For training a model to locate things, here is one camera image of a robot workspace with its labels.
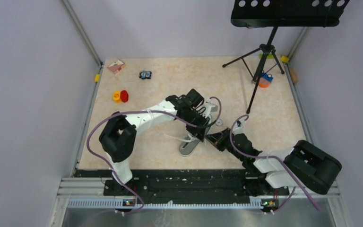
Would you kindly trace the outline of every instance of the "metal floor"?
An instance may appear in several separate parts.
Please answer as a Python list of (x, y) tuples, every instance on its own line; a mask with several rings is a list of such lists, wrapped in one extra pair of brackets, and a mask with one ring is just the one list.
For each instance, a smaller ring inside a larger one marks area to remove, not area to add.
[(327, 199), (319, 199), (322, 212), (307, 199), (292, 199), (275, 215), (258, 214), (258, 210), (238, 209), (144, 209), (122, 217), (105, 209), (69, 208), (62, 227), (334, 227)]

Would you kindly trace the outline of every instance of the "white wall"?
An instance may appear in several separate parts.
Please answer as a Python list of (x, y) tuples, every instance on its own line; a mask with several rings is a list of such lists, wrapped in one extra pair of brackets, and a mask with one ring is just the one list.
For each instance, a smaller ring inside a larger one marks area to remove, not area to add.
[(338, 184), (363, 226), (363, 1), (337, 27), (312, 28), (292, 65), (317, 145), (342, 163)]
[(97, 66), (59, 0), (0, 0), (0, 227), (43, 227)]
[[(266, 43), (272, 30), (234, 27), (234, 0), (70, 2), (101, 59), (243, 55)], [(278, 30), (277, 54), (288, 54), (300, 30)]]

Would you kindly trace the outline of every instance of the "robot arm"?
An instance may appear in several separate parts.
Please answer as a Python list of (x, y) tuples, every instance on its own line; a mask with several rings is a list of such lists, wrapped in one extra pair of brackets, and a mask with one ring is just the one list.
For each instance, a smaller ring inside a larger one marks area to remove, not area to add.
[[(205, 108), (201, 113), (196, 110), (200, 104)], [(176, 115), (199, 126), (196, 128), (186, 125), (186, 130), (200, 141), (204, 141), (204, 126), (208, 124), (208, 116), (215, 108), (216, 105), (209, 101), (204, 102), (204, 98), (192, 89), (187, 95), (167, 97), (148, 108), (148, 113), (126, 114), (110, 119), (99, 136), (99, 141), (119, 179), (126, 183), (132, 178), (128, 158), (133, 152), (136, 136), (158, 124), (175, 120), (172, 116), (155, 111)]]
[[(196, 110), (201, 103), (205, 107), (202, 113)], [(99, 136), (99, 141), (120, 181), (126, 183), (132, 178), (128, 158), (133, 151), (136, 136), (160, 123), (174, 120), (173, 116), (164, 114), (170, 113), (198, 126), (186, 125), (186, 130), (200, 141), (207, 139), (220, 151), (229, 151), (242, 161), (248, 172), (256, 174), (259, 179), (264, 178), (271, 187), (296, 186), (296, 182), (277, 160), (254, 159), (237, 152), (231, 144), (229, 128), (205, 135), (206, 127), (210, 126), (208, 116), (215, 108), (214, 104), (204, 102), (204, 98), (192, 89), (187, 95), (167, 97), (149, 108), (147, 113), (126, 114), (110, 119)], [(233, 143), (237, 149), (251, 156), (277, 156), (299, 181), (316, 193), (326, 194), (342, 168), (339, 161), (304, 140), (298, 141), (293, 148), (282, 151), (259, 151), (243, 133), (243, 121), (237, 125), (232, 132)]]
[[(258, 151), (253, 148), (242, 130), (243, 122), (238, 123), (233, 134), (235, 146), (243, 153), (251, 156), (276, 156), (296, 175), (307, 188), (318, 193), (326, 194), (339, 174), (342, 165), (332, 156), (320, 150), (311, 143), (300, 140), (293, 148), (279, 151)], [(253, 159), (243, 156), (231, 145), (230, 129), (207, 135), (207, 140), (218, 150), (225, 149), (242, 161), (242, 165), (250, 173), (264, 177), (272, 188), (297, 186), (297, 183), (274, 158)]]

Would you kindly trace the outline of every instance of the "black music stand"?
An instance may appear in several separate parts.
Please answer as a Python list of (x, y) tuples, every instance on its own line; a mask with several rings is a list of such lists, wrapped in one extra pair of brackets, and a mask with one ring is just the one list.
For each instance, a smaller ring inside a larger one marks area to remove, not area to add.
[[(254, 91), (251, 96), (247, 114), (250, 113), (252, 102), (259, 85), (259, 79), (264, 70), (268, 55), (272, 54), (276, 65), (282, 74), (285, 72), (275, 55), (275, 47), (272, 45), (277, 28), (280, 26), (308, 26), (308, 27), (332, 27), (339, 24), (339, 18), (350, 0), (235, 0), (232, 11), (231, 23), (236, 27), (273, 27), (267, 44), (261, 44), (258, 49), (251, 51), (239, 58), (228, 62), (226, 67), (238, 60), (242, 60), (248, 72), (255, 81)], [(262, 51), (263, 55), (258, 67), (252, 75), (244, 58)]]

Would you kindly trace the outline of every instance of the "tripod leg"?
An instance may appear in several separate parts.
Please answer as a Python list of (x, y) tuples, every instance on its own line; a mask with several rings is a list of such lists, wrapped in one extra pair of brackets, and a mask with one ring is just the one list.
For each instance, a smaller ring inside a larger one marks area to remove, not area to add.
[(268, 71), (266, 71), (265, 73), (268, 74), (269, 71), (271, 71), (275, 66), (277, 66), (277, 64), (274, 64), (270, 69), (268, 69)]
[(243, 59), (243, 58), (247, 57), (248, 55), (251, 55), (251, 54), (253, 54), (253, 53), (255, 53), (255, 52), (258, 52), (258, 51), (260, 51), (260, 50), (261, 50), (260, 48), (255, 49), (255, 50), (251, 51), (250, 53), (247, 53), (247, 54), (245, 54), (245, 55), (243, 55), (243, 56), (241, 56), (241, 57), (239, 57), (239, 58), (234, 59), (234, 60), (233, 60), (233, 61), (231, 61), (231, 62), (228, 62), (228, 63), (226, 63), (226, 64), (222, 65), (222, 67), (224, 68), (224, 67), (226, 67), (226, 66), (228, 66), (228, 65), (230, 65), (230, 64), (232, 64), (232, 63), (234, 63), (234, 62), (236, 62), (236, 61), (238, 61), (238, 60), (240, 60), (240, 59)]
[(261, 60), (259, 61), (257, 70), (255, 71), (254, 78), (257, 80), (257, 82), (255, 83), (254, 91), (252, 92), (252, 95), (251, 95), (250, 105), (248, 106), (248, 109), (247, 109), (247, 112), (246, 112), (247, 114), (249, 114), (250, 111), (251, 111), (252, 102), (254, 101), (255, 93), (257, 93), (257, 88), (258, 88), (258, 85), (259, 85), (259, 79), (262, 76), (262, 71), (264, 70), (264, 66), (265, 66), (265, 62), (267, 60), (267, 57), (268, 57), (268, 54), (263, 53), (263, 55), (261, 57)]
[(245, 67), (247, 68), (248, 72), (250, 73), (251, 77), (252, 77), (252, 78), (254, 78), (254, 76), (252, 75), (250, 68), (248, 68), (248, 65), (247, 65), (247, 63), (245, 62), (244, 58), (242, 58), (242, 61), (244, 62), (244, 65), (245, 65)]
[(275, 49), (274, 49), (274, 50), (272, 50), (272, 55), (273, 55), (273, 58), (274, 58), (274, 59), (275, 59), (275, 61), (276, 61), (276, 64), (279, 66), (280, 71), (282, 72), (282, 74), (284, 74), (284, 73), (285, 73), (285, 71), (283, 70), (282, 65), (280, 64), (279, 60), (278, 60), (278, 59), (277, 59), (277, 57), (276, 57)]

